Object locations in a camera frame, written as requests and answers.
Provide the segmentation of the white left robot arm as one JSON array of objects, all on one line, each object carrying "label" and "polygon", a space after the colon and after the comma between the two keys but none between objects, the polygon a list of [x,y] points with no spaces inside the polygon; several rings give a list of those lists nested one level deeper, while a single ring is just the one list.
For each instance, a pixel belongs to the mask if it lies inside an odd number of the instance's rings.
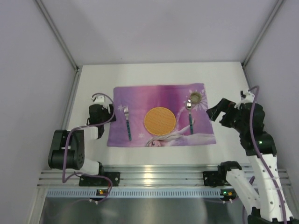
[{"label": "white left robot arm", "polygon": [[98,161],[93,161],[86,157],[86,143],[91,140],[100,139],[104,133],[105,129],[103,125],[95,125],[103,124],[108,120],[111,122],[116,121],[116,117],[112,117],[113,112],[113,104],[109,104],[107,107],[100,104],[89,106],[89,118],[87,119],[86,124],[94,126],[75,130],[70,136],[67,148],[65,147],[65,144],[69,131],[56,130],[52,138],[48,156],[48,166],[51,169],[62,170],[64,164],[64,151],[65,149],[68,149],[66,157],[67,169],[77,170],[89,175],[103,175],[105,172],[103,165]]}]

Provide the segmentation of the round wooden plate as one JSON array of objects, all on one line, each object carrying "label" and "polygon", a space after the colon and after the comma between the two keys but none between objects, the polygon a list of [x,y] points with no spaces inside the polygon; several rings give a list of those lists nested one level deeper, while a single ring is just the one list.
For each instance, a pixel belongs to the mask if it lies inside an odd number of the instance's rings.
[{"label": "round wooden plate", "polygon": [[145,114],[143,123],[150,134],[164,136],[174,130],[176,117],[171,110],[165,107],[155,107]]}]

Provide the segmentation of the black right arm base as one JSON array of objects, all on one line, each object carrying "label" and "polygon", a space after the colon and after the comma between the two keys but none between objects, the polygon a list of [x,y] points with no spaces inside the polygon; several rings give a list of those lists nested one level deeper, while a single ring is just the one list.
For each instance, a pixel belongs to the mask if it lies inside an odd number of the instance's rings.
[{"label": "black right arm base", "polygon": [[226,174],[228,171],[231,171],[233,169],[242,170],[242,167],[236,161],[226,161],[218,165],[216,171],[204,171],[204,186],[212,188],[229,186],[229,183],[226,181]]}]

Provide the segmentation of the spoon with teal handle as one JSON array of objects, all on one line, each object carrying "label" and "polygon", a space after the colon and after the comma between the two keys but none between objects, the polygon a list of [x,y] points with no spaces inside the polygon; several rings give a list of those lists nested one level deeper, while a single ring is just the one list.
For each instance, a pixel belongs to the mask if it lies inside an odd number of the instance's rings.
[{"label": "spoon with teal handle", "polygon": [[190,125],[190,133],[191,135],[193,134],[193,121],[192,121],[192,115],[191,115],[191,110],[192,110],[192,102],[190,99],[188,99],[185,103],[185,107],[188,111],[188,116],[189,116],[189,125]]}]

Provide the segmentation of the purple Frozen placemat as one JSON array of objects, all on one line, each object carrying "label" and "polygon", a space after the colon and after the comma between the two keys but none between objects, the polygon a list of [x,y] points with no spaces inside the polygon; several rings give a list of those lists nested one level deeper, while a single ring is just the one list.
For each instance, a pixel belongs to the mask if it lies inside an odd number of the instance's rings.
[{"label": "purple Frozen placemat", "polygon": [[[195,91],[202,95],[202,100],[198,105],[192,105],[191,135],[185,103]],[[125,105],[129,110],[131,141],[128,139],[123,111]],[[114,106],[116,121],[110,125],[107,141],[109,147],[174,147],[216,143],[212,124],[206,113],[208,101],[204,84],[115,87]],[[176,126],[170,134],[155,136],[145,129],[145,114],[155,107],[165,107],[174,113]]]}]

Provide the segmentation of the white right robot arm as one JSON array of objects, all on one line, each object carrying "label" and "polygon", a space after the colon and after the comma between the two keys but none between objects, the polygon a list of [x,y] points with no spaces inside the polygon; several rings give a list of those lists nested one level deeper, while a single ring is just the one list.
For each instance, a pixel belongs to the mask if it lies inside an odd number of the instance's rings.
[{"label": "white right robot arm", "polygon": [[207,110],[211,121],[224,115],[220,124],[239,133],[240,144],[254,171],[256,188],[246,179],[236,161],[222,162],[218,172],[236,191],[247,212],[249,224],[297,224],[280,183],[274,139],[264,130],[263,107],[252,102],[237,103],[223,98]]}]

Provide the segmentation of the small grey cup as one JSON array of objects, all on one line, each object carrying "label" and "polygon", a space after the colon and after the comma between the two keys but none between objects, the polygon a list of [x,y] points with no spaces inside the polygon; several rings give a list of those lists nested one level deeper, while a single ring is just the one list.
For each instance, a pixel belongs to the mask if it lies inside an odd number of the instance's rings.
[{"label": "small grey cup", "polygon": [[198,105],[202,100],[202,95],[195,91],[190,94],[190,101],[193,105]]}]

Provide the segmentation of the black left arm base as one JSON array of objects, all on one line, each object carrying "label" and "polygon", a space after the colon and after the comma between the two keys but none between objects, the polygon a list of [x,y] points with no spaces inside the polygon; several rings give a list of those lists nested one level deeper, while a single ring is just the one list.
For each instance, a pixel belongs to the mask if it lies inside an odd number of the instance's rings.
[{"label": "black left arm base", "polygon": [[99,167],[99,173],[98,175],[104,176],[108,178],[112,184],[109,182],[109,180],[105,178],[99,178],[99,177],[91,177],[88,175],[82,175],[79,180],[79,186],[80,187],[113,187],[113,186],[119,186],[120,182],[120,172],[116,171],[106,171],[102,164],[100,164]]}]

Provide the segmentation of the fork with teal handle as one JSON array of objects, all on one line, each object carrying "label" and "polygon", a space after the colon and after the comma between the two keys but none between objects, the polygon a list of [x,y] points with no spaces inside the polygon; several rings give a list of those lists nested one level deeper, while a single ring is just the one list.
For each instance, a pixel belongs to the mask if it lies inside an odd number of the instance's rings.
[{"label": "fork with teal handle", "polygon": [[132,137],[131,137],[130,124],[129,124],[129,110],[128,110],[128,106],[127,105],[125,105],[123,107],[123,111],[124,111],[124,115],[125,115],[125,118],[126,118],[126,125],[127,125],[127,131],[128,131],[128,139],[129,139],[129,141],[131,141]]}]

